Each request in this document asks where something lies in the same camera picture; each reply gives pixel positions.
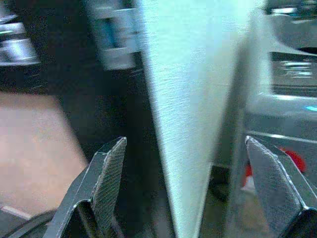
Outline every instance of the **blue light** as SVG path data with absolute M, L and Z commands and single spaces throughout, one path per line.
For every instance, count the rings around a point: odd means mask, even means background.
M 306 107 L 306 108 L 307 108 L 308 110 L 317 112 L 317 107 L 309 106 L 309 107 Z

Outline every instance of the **tan floor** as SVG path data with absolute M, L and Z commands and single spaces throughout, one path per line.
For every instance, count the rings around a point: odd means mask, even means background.
M 58 207 L 85 166 L 53 97 L 0 94 L 0 203 L 31 215 Z

